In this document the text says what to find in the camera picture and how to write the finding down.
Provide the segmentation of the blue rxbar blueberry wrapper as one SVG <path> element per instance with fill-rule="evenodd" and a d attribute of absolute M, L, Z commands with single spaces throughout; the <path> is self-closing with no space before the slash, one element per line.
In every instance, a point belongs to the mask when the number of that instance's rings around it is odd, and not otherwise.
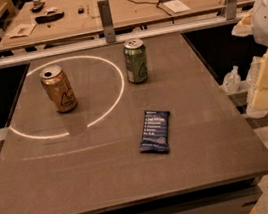
<path fill-rule="evenodd" d="M 141 153 L 169 153 L 169 117 L 170 112 L 164 110 L 146 110 L 144 112 L 142 138 L 139 146 Z"/>

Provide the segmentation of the clear sanitizer bottle left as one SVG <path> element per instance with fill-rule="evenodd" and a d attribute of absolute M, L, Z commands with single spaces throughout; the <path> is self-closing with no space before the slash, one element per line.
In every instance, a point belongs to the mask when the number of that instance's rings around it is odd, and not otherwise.
<path fill-rule="evenodd" d="M 223 81 L 223 89 L 228 94 L 236 93 L 239 89 L 239 85 L 241 81 L 241 76 L 238 74 L 238 66 L 234 66 L 232 71 L 227 73 L 224 77 Z"/>

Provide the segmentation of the white envelope on bench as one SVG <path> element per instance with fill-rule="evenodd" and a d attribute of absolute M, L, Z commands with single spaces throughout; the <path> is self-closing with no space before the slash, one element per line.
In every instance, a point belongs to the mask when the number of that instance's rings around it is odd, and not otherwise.
<path fill-rule="evenodd" d="M 167 1 L 164 3 L 164 5 L 172 11 L 174 14 L 175 13 L 181 13 L 181 12 L 187 12 L 190 10 L 190 7 L 187 6 L 186 4 L 183 4 L 179 0 L 173 0 L 173 1 Z"/>

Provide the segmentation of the green soda can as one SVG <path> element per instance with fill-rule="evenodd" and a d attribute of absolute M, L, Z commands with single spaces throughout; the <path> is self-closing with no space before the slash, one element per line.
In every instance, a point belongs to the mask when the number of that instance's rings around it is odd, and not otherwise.
<path fill-rule="evenodd" d="M 148 78 L 147 58 L 145 45 L 138 39 L 128 40 L 124 43 L 124 60 L 127 78 L 132 83 L 142 83 Z"/>

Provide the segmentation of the small black box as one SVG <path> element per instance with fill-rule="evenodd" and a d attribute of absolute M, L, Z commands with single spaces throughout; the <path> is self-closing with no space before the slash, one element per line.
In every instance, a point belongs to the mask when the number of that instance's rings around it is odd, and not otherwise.
<path fill-rule="evenodd" d="M 82 7 L 78 8 L 78 12 L 79 13 L 83 13 L 84 12 L 84 8 L 82 8 Z"/>

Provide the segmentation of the gold soda can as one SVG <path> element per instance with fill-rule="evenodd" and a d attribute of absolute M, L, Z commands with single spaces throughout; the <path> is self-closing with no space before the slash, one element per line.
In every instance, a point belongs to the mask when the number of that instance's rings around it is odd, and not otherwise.
<path fill-rule="evenodd" d="M 41 84 L 59 113 L 72 111 L 78 104 L 69 79 L 58 65 L 40 71 Z"/>

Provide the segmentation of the black tool on bench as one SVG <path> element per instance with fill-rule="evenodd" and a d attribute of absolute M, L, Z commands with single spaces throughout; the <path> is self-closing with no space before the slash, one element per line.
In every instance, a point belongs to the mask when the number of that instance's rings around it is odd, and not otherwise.
<path fill-rule="evenodd" d="M 36 17 L 35 21 L 38 24 L 41 23 L 48 23 L 48 22 L 54 22 L 57 20 L 60 20 L 61 18 L 63 18 L 65 16 L 64 12 L 59 12 L 59 13 L 53 13 L 53 14 L 47 14 L 46 16 L 40 16 L 40 17 Z"/>

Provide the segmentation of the small paper card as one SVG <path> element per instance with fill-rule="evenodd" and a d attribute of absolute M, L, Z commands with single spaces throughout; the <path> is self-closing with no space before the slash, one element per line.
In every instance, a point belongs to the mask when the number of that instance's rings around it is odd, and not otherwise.
<path fill-rule="evenodd" d="M 36 24 L 21 24 L 6 34 L 9 38 L 28 37 L 34 31 Z"/>

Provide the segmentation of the middle metal bracket post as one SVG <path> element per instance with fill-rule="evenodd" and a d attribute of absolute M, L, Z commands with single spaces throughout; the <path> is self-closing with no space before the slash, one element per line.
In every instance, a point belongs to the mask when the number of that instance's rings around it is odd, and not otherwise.
<path fill-rule="evenodd" d="M 108 0 L 98 0 L 98 11 L 101 17 L 102 28 L 107 43 L 116 42 L 115 29 L 113 28 L 110 3 Z"/>

